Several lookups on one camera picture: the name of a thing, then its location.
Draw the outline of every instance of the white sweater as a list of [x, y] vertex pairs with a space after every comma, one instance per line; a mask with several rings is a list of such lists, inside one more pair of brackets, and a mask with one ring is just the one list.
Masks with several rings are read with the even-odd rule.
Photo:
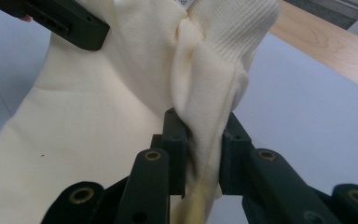
[[187, 195], [172, 223], [204, 223], [221, 135], [277, 0], [79, 0], [111, 29], [103, 48], [53, 35], [44, 68], [0, 133], [0, 223], [38, 223], [80, 181], [109, 187], [175, 107], [188, 126]]

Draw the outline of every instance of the ribbed knit cuff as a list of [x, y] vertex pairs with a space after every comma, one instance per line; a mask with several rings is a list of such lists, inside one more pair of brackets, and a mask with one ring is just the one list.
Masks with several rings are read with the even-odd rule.
[[255, 50], [279, 11], [277, 0], [196, 0], [188, 15], [205, 35], [205, 42], [235, 63]]

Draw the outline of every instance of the dark floor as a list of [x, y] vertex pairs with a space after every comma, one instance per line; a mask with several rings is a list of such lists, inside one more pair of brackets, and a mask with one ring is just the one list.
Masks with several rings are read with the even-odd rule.
[[342, 15], [336, 11], [322, 7], [318, 4], [312, 3], [310, 0], [284, 0], [296, 7], [302, 8], [309, 13], [329, 21], [345, 30], [351, 27], [355, 23], [356, 19]]

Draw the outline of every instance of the wooden table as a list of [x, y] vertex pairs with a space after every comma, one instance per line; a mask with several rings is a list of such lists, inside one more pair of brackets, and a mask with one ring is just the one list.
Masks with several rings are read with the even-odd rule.
[[358, 36], [281, 1], [271, 32], [358, 84]]

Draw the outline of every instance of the knit fabric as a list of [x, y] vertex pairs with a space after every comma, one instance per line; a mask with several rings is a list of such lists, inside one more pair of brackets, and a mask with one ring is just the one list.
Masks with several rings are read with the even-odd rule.
[[276, 0], [79, 0], [110, 32], [97, 52], [53, 35], [45, 66], [0, 133], [0, 223], [37, 223], [67, 187], [109, 187], [174, 106], [189, 128], [186, 197], [172, 223], [204, 223], [221, 135]]

